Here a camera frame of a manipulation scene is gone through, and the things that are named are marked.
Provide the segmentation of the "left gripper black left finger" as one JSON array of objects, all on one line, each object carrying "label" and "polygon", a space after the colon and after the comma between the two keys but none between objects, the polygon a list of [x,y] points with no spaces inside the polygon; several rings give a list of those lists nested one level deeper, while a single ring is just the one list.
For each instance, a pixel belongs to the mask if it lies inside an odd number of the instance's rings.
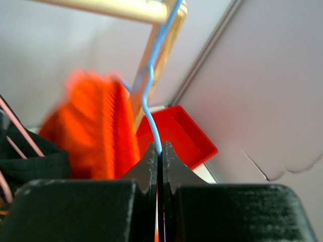
[{"label": "left gripper black left finger", "polygon": [[1,241],[154,241],[157,152],[117,180],[34,180],[1,223]]}]

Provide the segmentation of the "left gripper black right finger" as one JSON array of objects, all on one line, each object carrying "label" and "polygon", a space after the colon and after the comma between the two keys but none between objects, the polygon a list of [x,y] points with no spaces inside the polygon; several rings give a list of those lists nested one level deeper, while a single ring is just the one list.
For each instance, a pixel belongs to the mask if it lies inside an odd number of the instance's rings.
[{"label": "left gripper black right finger", "polygon": [[165,241],[316,241],[299,197],[278,184],[209,184],[163,147]]}]

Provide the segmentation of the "light blue wire hanger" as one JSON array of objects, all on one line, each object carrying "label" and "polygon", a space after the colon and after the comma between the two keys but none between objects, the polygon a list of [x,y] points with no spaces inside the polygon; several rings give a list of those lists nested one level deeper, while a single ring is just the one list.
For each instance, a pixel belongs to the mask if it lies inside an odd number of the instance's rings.
[{"label": "light blue wire hanger", "polygon": [[148,102],[187,16],[185,1],[162,1],[162,3],[166,4],[169,11],[166,22],[153,24],[134,83],[132,86],[124,84],[130,92],[135,128],[139,128],[144,117],[147,118],[153,134],[155,150],[159,156],[162,153],[162,143],[156,123],[149,111]]}]

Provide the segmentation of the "orange shorts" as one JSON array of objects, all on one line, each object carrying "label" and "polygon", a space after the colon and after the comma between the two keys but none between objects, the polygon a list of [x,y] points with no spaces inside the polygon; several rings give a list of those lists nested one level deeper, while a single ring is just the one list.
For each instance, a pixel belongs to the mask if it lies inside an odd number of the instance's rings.
[{"label": "orange shorts", "polygon": [[39,135],[68,151],[73,179],[118,179],[140,160],[128,92],[115,74],[73,72]]}]

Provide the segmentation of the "dark navy shorts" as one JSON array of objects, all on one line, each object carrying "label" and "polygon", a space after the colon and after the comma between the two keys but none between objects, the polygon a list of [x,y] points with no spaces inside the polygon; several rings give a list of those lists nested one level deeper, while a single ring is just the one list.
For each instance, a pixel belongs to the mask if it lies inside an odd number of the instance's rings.
[{"label": "dark navy shorts", "polygon": [[[13,198],[20,187],[32,180],[71,178],[68,152],[31,131],[28,134],[44,157],[35,153],[15,125],[9,121],[8,116],[1,111],[1,172],[10,186]],[[6,136],[14,141],[27,159],[23,159],[16,152]],[[2,188],[1,198],[6,201]]]}]

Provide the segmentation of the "pink wire hanger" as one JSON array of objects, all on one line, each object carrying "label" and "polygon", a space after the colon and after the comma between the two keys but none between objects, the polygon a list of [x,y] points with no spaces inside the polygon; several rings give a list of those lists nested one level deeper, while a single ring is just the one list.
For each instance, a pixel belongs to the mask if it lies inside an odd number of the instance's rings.
[{"label": "pink wire hanger", "polygon": [[[23,136],[23,138],[27,141],[27,143],[31,146],[31,148],[35,151],[35,153],[39,157],[44,157],[45,155],[41,151],[41,149],[36,145],[36,143],[33,141],[33,139],[30,137],[26,129],[23,127],[21,122],[18,120],[18,118],[15,116],[15,114],[11,111],[10,107],[7,105],[5,100],[1,97],[1,108],[2,110],[7,114],[10,121],[15,125],[17,130],[20,132],[20,134]],[[27,159],[26,155],[19,149],[19,147],[14,143],[14,141],[9,137],[6,136],[7,141],[12,145],[12,147],[16,150],[16,152],[23,158]],[[5,195],[6,201],[8,203],[11,203],[13,201],[13,195],[10,189],[9,184],[7,183],[4,175],[1,172],[1,188],[3,190],[3,193]]]}]

